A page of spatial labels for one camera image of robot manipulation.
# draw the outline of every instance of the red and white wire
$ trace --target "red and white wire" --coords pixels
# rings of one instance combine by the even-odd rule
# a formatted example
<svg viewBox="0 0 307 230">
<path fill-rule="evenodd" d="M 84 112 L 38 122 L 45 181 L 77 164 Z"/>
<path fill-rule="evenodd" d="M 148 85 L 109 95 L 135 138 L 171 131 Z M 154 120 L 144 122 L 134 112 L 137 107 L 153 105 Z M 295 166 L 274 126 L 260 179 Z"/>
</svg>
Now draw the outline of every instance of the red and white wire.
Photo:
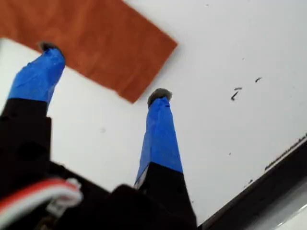
<svg viewBox="0 0 307 230">
<path fill-rule="evenodd" d="M 47 179 L 30 185 L 0 201 L 0 229 L 50 199 L 59 199 L 62 205 L 73 207 L 82 201 L 83 195 L 76 185 L 63 179 Z"/>
</svg>

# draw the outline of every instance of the white surface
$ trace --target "white surface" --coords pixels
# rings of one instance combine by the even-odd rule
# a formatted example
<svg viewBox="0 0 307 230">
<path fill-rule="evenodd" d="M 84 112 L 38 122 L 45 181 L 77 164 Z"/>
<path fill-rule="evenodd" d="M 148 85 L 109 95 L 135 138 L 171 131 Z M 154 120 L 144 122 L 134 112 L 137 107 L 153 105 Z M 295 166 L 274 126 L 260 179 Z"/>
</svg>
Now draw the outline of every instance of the white surface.
<svg viewBox="0 0 307 230">
<path fill-rule="evenodd" d="M 133 185 L 147 97 L 155 88 L 167 88 L 201 223 L 307 131 L 307 1 L 127 2 L 179 46 L 135 104 L 65 69 L 48 113 L 52 159 L 109 190 Z M 0 107 L 15 73 L 37 55 L 2 43 Z M 256 84 L 258 77 L 263 78 Z M 231 101 L 235 87 L 243 90 Z"/>
<path fill-rule="evenodd" d="M 305 230 L 307 229 L 307 209 L 303 208 L 301 212 L 295 215 L 290 220 L 287 220 L 285 223 L 281 223 L 276 230 Z"/>
</svg>

